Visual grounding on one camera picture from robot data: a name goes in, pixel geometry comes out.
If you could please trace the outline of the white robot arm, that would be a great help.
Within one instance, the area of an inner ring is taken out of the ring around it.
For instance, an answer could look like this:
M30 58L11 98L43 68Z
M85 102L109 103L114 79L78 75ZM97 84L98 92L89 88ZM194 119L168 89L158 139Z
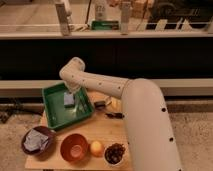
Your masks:
M59 72L71 92L89 88L121 100L133 171L183 171L163 93L153 81L85 72L73 57Z

